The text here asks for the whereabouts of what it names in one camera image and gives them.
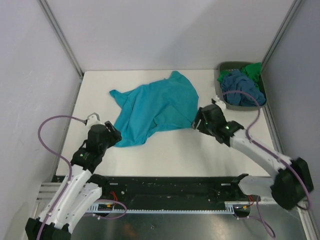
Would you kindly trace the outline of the teal t-shirt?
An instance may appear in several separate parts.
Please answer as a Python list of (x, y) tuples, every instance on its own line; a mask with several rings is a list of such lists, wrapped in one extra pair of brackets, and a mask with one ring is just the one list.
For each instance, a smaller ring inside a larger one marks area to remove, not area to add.
[(156, 132), (188, 129), (198, 111), (199, 96), (180, 72), (169, 78), (109, 94), (121, 108), (114, 127), (121, 133), (118, 148), (140, 146)]

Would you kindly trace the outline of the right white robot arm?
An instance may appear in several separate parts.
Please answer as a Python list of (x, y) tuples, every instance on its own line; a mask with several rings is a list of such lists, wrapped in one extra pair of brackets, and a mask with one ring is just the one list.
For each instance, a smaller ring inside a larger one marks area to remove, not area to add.
[(191, 128), (241, 152), (268, 173), (268, 177), (238, 176), (230, 188), (235, 200), (242, 201), (248, 195), (267, 197), (291, 210), (302, 200), (311, 199), (314, 186), (307, 162), (300, 157), (292, 159), (256, 140), (238, 122), (227, 121), (217, 104), (199, 108)]

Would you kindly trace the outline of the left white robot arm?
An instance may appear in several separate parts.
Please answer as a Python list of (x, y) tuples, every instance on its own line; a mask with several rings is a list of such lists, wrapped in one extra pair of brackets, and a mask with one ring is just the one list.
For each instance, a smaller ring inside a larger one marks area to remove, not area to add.
[(69, 240), (72, 232), (89, 207), (98, 199), (110, 196), (111, 188), (94, 182), (94, 173), (107, 149), (122, 139), (111, 122), (89, 124), (87, 139), (73, 154), (69, 173), (45, 209), (29, 218), (25, 232), (30, 240)]

